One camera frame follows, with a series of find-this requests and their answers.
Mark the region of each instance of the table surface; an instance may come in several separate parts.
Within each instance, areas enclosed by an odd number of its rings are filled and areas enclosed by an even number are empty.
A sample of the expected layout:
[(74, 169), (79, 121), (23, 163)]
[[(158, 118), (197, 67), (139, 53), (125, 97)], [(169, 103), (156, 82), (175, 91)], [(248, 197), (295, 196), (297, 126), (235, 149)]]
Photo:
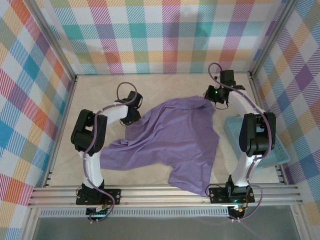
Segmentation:
[[(238, 85), (243, 85), (253, 99), (246, 73), (235, 73)], [(70, 111), (63, 132), (57, 159), (51, 177), (51, 186), (81, 185), (84, 177), (82, 160), (70, 142), (71, 133), (79, 112), (82, 109), (98, 110), (114, 102), (116, 89), (121, 82), (131, 82), (143, 96), (139, 109), (143, 116), (151, 108), (166, 100), (180, 97), (203, 96), (208, 85), (214, 85), (208, 74), (134, 74), (134, 75), (99, 75), (80, 76), (71, 103)], [(121, 86), (120, 98), (125, 98), (131, 90), (129, 85)], [(237, 114), (233, 106), (226, 110), (217, 110), (213, 115), (213, 127), (220, 136), (216, 152), (211, 183), (225, 183), (235, 170), (238, 160), (224, 130), (227, 116)], [(107, 127), (104, 145), (125, 137), (125, 127), (114, 122)], [(106, 185), (163, 185), (167, 184), (171, 166), (161, 163), (132, 170), (118, 171), (102, 169)], [(258, 168), (251, 179), (252, 183), (278, 183), (275, 168)]]

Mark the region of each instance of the plaid wallpaper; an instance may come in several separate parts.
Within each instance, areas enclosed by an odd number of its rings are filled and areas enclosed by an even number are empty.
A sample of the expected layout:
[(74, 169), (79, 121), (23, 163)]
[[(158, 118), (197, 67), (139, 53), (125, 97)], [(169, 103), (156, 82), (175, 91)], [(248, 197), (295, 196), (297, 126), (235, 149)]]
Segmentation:
[(23, 0), (0, 0), (0, 240), (18, 238), (71, 80)]
[(37, 2), (77, 74), (145, 74), (248, 71), (285, 0)]
[(273, 46), (257, 84), (290, 154), (285, 164), (320, 239), (320, 0), (300, 0)]
[(251, 62), (250, 64), (250, 68), (249, 70), (252, 71), (253, 68), (255, 67), (256, 63), (257, 63), (257, 60), (262, 52), (262, 50), (264, 49), (264, 47), (266, 46), (267, 44), (267, 41), (271, 35), (271, 33), (273, 32), (273, 30), (275, 29), (275, 26), (276, 26), (276, 23), (277, 21), (279, 20), (279, 17), (281, 16), (284, 8), (285, 8), (285, 5), (286, 3), (288, 2), (289, 0), (282, 0), (278, 9), (276, 10), (273, 18), (272, 18), (272, 21), (267, 29), (267, 31), (265, 32), (265, 35), (260, 43), (260, 46), (258, 48), (258, 50), (256, 51), (255, 55), (254, 55), (254, 58), (253, 58), (253, 61)]

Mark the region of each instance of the plastic basket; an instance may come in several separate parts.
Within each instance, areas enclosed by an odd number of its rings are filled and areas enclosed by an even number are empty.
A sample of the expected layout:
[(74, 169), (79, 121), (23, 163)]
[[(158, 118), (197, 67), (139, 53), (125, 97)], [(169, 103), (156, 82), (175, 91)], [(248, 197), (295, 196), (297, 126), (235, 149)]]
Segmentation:
[[(234, 150), (236, 157), (240, 158), (242, 153), (239, 146), (239, 135), (242, 126), (242, 118), (238, 115), (232, 115), (225, 118), (224, 130), (228, 136), (229, 142)], [(258, 132), (262, 132), (263, 129), (257, 128)], [(285, 164), (290, 162), (290, 157), (286, 151), (284, 145), (280, 141), (278, 135), (275, 135), (275, 146), (267, 158), (264, 158), (258, 164), (258, 168), (275, 166), (278, 164)]]

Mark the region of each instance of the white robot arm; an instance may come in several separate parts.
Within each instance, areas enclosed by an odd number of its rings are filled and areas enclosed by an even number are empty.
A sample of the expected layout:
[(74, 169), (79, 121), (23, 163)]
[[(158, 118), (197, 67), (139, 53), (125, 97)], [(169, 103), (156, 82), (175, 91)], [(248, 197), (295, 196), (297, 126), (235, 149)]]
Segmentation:
[[(246, 96), (248, 95), (245, 90), (240, 90), (243, 94)], [(255, 114), (259, 115), (259, 113), (248, 103), (246, 99), (239, 93), (235, 91), (231, 91), (229, 93), (229, 98), (228, 98), (229, 103), (234, 106), (240, 116), (244, 118), (245, 114)], [(264, 113), (265, 111), (257, 106), (257, 108)], [(235, 186), (239, 187), (246, 187), (248, 185), (247, 180), (250, 180), (255, 169), (257, 168), (260, 160), (257, 160), (255, 165), (253, 166), (253, 169), (250, 172), (249, 178), (247, 178), (247, 173), (249, 171), (249, 168), (254, 161), (254, 159), (258, 159), (262, 155), (253, 155), (253, 156), (247, 156), (245, 152), (242, 152), (240, 155), (239, 162), (234, 170), (234, 172), (231, 174), (232, 181)]]
[[(115, 106), (112, 108), (109, 108), (107, 110), (104, 110), (100, 113), (100, 115), (107, 117), (106, 126), (109, 124), (112, 124), (113, 122), (124, 119), (128, 114), (128, 106), (127, 105), (121, 105), (121, 106)], [(83, 157), (84, 152), (79, 152), (80, 157)], [(86, 156), (86, 170), (88, 173), (88, 176), (91, 180), (91, 182), (96, 186), (99, 187), (104, 179), (101, 175), (101, 168), (100, 168), (100, 154), (101, 150), (94, 153), (92, 156), (89, 154)], [(88, 182), (87, 178), (84, 177), (83, 184), (86, 185), (89, 188), (93, 188), (92, 185)]]

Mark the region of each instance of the wrinkled fabric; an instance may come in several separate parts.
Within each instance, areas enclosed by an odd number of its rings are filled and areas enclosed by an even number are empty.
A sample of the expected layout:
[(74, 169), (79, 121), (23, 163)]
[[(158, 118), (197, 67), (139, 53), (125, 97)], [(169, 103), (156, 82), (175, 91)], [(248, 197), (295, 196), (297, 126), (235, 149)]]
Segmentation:
[(102, 149), (101, 168), (130, 170), (160, 161), (173, 167), (169, 184), (205, 195), (219, 142), (214, 112), (200, 96), (165, 101), (127, 126), (125, 139)]

